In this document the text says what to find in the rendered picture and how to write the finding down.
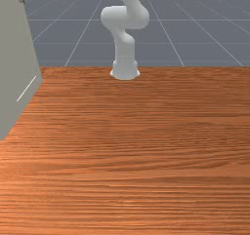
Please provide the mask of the pale grey cabinet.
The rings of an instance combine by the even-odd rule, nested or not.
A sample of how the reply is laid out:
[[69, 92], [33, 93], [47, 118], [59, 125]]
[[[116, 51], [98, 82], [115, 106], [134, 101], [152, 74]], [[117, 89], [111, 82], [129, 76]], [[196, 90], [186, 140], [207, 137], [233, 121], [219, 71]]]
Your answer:
[[24, 4], [0, 0], [0, 140], [16, 125], [42, 82]]

